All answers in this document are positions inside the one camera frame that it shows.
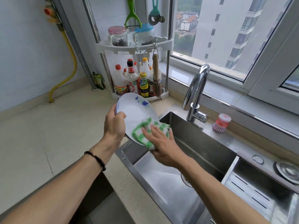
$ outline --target left arm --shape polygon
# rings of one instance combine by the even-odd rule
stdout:
[[[115,115],[116,104],[106,115],[104,136],[90,151],[105,164],[125,134],[126,115]],[[69,223],[102,167],[91,155],[84,155],[62,175],[13,210],[1,224]]]

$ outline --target person's left hand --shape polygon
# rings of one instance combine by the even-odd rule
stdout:
[[[103,138],[108,138],[109,140],[113,140],[113,142],[120,143],[126,132],[124,120],[126,114],[119,112],[115,115],[115,109],[116,103],[111,107],[110,111],[106,115]]]

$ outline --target jar with blue lid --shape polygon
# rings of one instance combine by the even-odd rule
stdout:
[[[155,42],[154,26],[144,23],[141,28],[136,28],[133,34],[133,41],[136,45],[153,44]]]

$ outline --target forearm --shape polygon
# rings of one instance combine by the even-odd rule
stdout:
[[[90,149],[105,164],[114,148],[110,139],[102,139]],[[68,223],[86,195],[102,167],[88,154],[71,168],[44,186],[28,200],[12,211],[2,224],[8,223]]]
[[[178,169],[189,180],[217,224],[269,223],[260,213],[207,173],[194,159],[183,157],[178,163]]]

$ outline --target green and white checkered cloth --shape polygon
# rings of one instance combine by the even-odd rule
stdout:
[[[166,124],[166,123],[161,123],[161,122],[156,122],[153,121],[151,117],[149,117],[148,119],[145,119],[142,121],[142,123],[140,123],[132,132],[132,136],[135,140],[137,140],[138,142],[140,142],[141,144],[144,144],[148,150],[155,150],[155,146],[148,141],[148,139],[145,138],[145,136],[142,133],[141,128],[145,128],[149,133],[151,133],[151,125],[155,125],[157,127],[159,127],[159,129],[167,136],[169,137],[169,128],[170,125]]]

